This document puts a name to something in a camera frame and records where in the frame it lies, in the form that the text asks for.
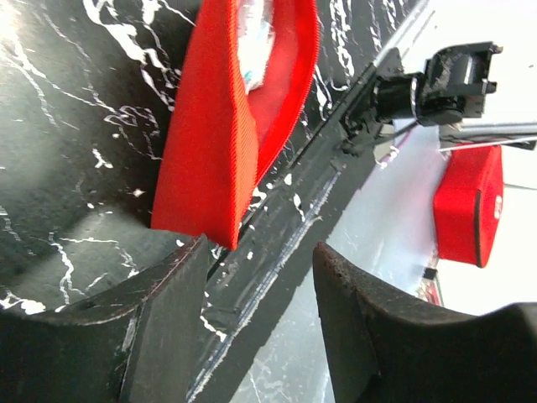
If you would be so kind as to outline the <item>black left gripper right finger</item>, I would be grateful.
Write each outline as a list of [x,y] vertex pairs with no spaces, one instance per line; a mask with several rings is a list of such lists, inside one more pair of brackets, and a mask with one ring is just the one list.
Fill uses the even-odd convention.
[[338,402],[533,402],[536,305],[471,316],[422,301],[319,243],[315,294]]

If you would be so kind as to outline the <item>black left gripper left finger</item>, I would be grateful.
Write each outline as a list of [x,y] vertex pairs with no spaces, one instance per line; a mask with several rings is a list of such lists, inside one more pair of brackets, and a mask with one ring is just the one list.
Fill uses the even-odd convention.
[[183,402],[209,263],[205,237],[61,312],[1,315],[4,402]]

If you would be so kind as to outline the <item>red first aid pouch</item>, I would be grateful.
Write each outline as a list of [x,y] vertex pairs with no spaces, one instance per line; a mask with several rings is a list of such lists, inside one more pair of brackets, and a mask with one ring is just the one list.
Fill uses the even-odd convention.
[[234,249],[253,191],[291,135],[319,54],[312,0],[274,3],[263,85],[247,92],[237,58],[237,5],[201,4],[170,120],[150,226],[206,235]]

